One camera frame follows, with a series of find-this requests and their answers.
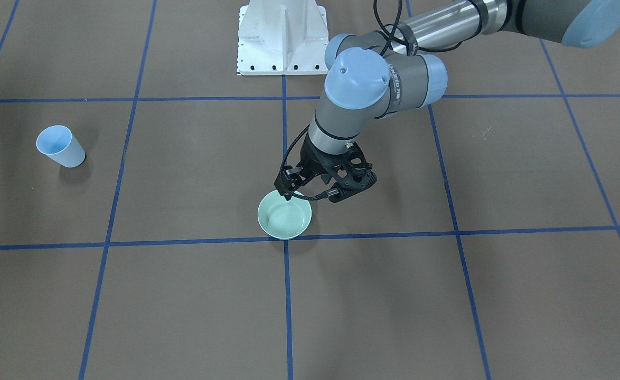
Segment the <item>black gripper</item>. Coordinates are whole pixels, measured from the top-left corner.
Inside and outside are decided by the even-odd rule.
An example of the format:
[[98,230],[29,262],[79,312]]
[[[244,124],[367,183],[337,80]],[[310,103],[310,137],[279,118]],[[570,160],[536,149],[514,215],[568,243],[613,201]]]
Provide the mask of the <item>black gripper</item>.
[[[288,156],[300,140],[303,141],[300,161],[296,166],[288,165]],[[275,188],[286,201],[295,197],[310,202],[328,199],[337,203],[375,185],[378,178],[372,168],[358,144],[349,144],[342,154],[327,154],[312,144],[307,132],[301,132],[284,152]],[[325,185],[330,184],[330,188],[314,196],[300,194],[300,188],[317,177]]]

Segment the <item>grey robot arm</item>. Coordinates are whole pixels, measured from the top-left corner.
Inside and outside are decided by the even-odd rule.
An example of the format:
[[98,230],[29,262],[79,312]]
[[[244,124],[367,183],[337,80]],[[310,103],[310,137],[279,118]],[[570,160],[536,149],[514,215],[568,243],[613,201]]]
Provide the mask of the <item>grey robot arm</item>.
[[285,201],[340,202],[377,177],[356,143],[371,119],[423,108],[445,94],[440,53],[479,35],[515,32],[593,48],[620,27],[620,1],[453,1],[364,35],[334,36],[324,51],[324,91],[295,166],[281,164],[274,186]]

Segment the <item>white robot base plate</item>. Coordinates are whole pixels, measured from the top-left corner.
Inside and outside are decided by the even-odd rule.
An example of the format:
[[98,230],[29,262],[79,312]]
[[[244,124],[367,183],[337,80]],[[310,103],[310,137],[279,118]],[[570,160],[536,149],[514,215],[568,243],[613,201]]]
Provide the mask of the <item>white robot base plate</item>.
[[250,1],[238,19],[238,75],[324,75],[325,7],[315,1]]

